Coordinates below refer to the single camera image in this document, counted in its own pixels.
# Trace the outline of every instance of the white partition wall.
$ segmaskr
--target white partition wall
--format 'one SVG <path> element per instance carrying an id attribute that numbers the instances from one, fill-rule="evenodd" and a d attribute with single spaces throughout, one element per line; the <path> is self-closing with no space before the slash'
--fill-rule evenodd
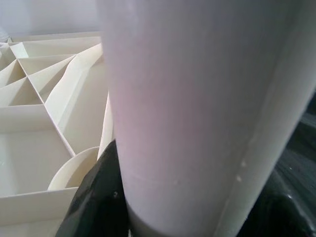
<path id="1" fill-rule="evenodd" d="M 316 84 L 309 0 L 99 0 L 140 237 L 234 237 Z"/>
<path id="2" fill-rule="evenodd" d="M 77 188 L 0 199 L 1 237 L 54 237 Z"/>

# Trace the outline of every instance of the plastic pipe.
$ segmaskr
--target plastic pipe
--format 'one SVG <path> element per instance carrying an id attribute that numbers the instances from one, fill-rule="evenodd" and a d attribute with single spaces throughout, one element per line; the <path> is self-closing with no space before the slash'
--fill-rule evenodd
<path id="1" fill-rule="evenodd" d="M 235 236 L 315 87 L 315 1 L 98 7 L 134 233 Z"/>

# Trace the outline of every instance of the cardboard tube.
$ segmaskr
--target cardboard tube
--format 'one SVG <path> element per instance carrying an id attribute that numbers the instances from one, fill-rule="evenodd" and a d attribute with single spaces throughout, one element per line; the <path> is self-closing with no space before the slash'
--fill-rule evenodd
<path id="1" fill-rule="evenodd" d="M 233 237 L 315 87 L 301 0 L 100 0 L 124 192 L 140 237 Z"/>

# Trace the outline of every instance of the curved white piece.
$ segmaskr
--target curved white piece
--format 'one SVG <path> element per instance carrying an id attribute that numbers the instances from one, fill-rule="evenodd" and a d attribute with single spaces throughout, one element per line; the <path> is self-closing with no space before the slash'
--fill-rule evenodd
<path id="1" fill-rule="evenodd" d="M 100 145 L 106 101 L 105 67 L 99 44 L 73 58 L 45 106 L 78 154 Z"/>
<path id="2" fill-rule="evenodd" d="M 0 88 L 25 77 L 19 62 L 15 59 L 6 68 L 0 71 Z"/>
<path id="3" fill-rule="evenodd" d="M 98 150 L 99 147 L 89 148 L 67 161 L 53 177 L 48 190 L 78 187 L 96 163 Z"/>
<path id="4" fill-rule="evenodd" d="M 111 103 L 110 97 L 108 94 L 108 100 L 105 107 L 105 114 L 103 120 L 103 127 L 102 127 L 102 135 L 101 135 L 101 142 L 98 152 L 98 159 L 102 155 L 103 151 L 106 149 L 108 144 L 112 142 L 114 139 L 114 131 L 113 131 L 113 117 L 111 111 Z"/>

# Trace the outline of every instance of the white plastic surface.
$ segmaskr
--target white plastic surface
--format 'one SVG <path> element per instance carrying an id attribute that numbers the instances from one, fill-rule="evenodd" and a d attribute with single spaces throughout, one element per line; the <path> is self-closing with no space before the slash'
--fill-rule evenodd
<path id="1" fill-rule="evenodd" d="M 89 148 L 67 161 L 55 174 L 48 189 L 78 187 L 97 161 L 99 147 Z"/>
<path id="2" fill-rule="evenodd" d="M 0 198 L 1 237 L 53 237 L 76 188 Z"/>
<path id="3" fill-rule="evenodd" d="M 71 157 L 43 105 L 31 107 L 0 109 L 0 119 L 7 118 L 0 123 L 0 197 L 46 190 Z M 37 111 L 30 114 L 27 109 Z M 8 114 L 14 111 L 15 118 L 10 119 Z"/>
<path id="4" fill-rule="evenodd" d="M 97 45 L 73 58 L 45 103 L 76 154 L 99 146 L 106 100 L 102 48 Z"/>
<path id="5" fill-rule="evenodd" d="M 15 59 L 6 68 L 0 71 L 0 88 L 25 77 L 19 62 Z"/>

